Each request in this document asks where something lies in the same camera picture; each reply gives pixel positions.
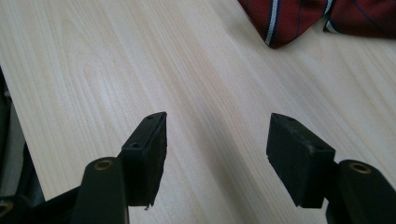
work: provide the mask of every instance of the necktie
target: necktie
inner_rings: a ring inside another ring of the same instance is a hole
[[[325,31],[396,38],[396,0],[238,0],[264,42],[282,47],[330,12]]]

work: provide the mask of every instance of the striped fabric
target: striped fabric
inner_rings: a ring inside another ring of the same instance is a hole
[[[396,0],[238,1],[273,49],[297,38],[329,11],[326,31],[396,38]]]

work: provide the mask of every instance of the wood grain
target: wood grain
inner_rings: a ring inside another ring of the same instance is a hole
[[[155,206],[134,223],[323,223],[265,156],[272,112],[396,186],[396,42],[322,33],[268,49],[236,0],[0,1],[0,64],[47,199],[168,112]]]

